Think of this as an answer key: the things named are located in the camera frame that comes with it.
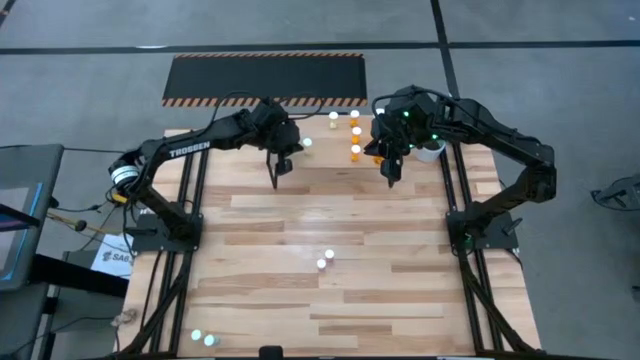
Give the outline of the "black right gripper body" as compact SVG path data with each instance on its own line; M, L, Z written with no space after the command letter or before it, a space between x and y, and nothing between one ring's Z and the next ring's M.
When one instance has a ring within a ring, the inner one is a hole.
M372 120L372 155L405 156L413 148L440 139L431 129L438 103L431 98L437 93L415 85L373 100L372 110L385 113Z

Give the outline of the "black aluminium rig frame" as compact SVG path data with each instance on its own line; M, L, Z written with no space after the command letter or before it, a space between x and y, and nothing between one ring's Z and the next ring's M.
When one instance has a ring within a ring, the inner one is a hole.
M495 328L483 309L469 311L450 248L445 215L464 203L453 158L407 157L402 180L386 191L327 195L269 191L263 164L265 153L246 147L159 169L155 188L198 204L204 233L186 297L144 353L253 357L279 345L288 356L420 356L492 347ZM208 334L220 343L207 347Z

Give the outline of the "green plant in white pot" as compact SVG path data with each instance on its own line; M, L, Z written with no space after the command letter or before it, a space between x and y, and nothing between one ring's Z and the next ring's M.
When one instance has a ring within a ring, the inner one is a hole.
M426 143L421 148L416 147L414 149L415 157L423 162L423 163L431 163L435 162L440 154L446 148L446 142L444 140L438 139L434 141L430 141Z

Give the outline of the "black floor stand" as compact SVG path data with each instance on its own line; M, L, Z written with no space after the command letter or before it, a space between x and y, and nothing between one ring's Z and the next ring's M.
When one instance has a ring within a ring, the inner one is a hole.
M602 190L593 190L595 204L614 211L640 211L640 173L615 180Z

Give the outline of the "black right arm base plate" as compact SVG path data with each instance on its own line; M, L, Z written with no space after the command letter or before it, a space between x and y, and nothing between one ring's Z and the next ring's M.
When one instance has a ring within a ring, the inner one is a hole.
M451 212L445 217L450 242L455 250L470 252L519 247L515 229L522 222L521 218L513 219L510 213L504 213L492 219L483 230L474 230L464 225L463 215L463 212Z

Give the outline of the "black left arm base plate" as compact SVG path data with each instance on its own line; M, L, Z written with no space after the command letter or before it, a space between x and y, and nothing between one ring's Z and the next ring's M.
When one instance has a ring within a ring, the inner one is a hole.
M143 214L127 234L134 238L136 252L188 252L199 248L203 233L203 217L163 220L155 214Z

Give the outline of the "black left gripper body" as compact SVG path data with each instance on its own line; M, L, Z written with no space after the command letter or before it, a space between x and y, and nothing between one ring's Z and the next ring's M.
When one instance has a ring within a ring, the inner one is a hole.
M270 99L261 98L250 113L256 133L249 144L273 153L296 153L303 150L300 131L282 106Z

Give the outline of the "black hazard-striped floor mat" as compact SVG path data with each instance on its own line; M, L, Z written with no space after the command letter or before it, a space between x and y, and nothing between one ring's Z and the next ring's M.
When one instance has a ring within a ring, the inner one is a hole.
M178 54L162 105L249 106L265 96L286 106L365 106L365 58L326 52Z

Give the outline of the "wooden shelf with black frame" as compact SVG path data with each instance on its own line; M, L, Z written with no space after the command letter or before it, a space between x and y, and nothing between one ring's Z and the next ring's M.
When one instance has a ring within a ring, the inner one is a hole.
M387 180L380 174L380 165L373 161L373 156L364 154L364 147L372 140L370 135L371 118L361 115L359 125L361 153L357 162L351 161L351 126L350 116L339 115L337 128L329 128L328 115L313 116L298 121L300 144L303 138L309 137L313 145L308 153L297 152L289 158L293 162L293 170L286 175L277 176L274 171L275 156L265 159L270 164L263 164L264 172L260 184L267 190L283 195L327 195L363 193L369 188L388 189Z

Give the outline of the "brown twine bundle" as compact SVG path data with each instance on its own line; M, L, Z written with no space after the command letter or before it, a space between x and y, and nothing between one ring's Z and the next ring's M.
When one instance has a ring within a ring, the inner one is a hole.
M116 315L111 321L111 326L114 328L122 325L135 322L138 317L138 311L134 308L123 310L120 314Z

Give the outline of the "dark monitor screen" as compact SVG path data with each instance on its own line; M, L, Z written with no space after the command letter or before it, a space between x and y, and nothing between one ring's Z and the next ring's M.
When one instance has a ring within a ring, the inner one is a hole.
M0 291L29 281L62 155L60 144L0 148Z

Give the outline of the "black stand bar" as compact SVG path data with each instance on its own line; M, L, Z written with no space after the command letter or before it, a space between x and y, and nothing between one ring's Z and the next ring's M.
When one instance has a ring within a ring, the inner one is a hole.
M126 296L129 284L121 277L41 254L33 257L28 280L120 298Z

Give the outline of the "white paper sign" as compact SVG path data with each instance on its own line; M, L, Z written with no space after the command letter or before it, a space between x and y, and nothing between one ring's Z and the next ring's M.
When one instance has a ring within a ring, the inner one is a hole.
M91 269L108 275L129 279L134 259L128 245L133 245L131 235L105 235L94 257Z

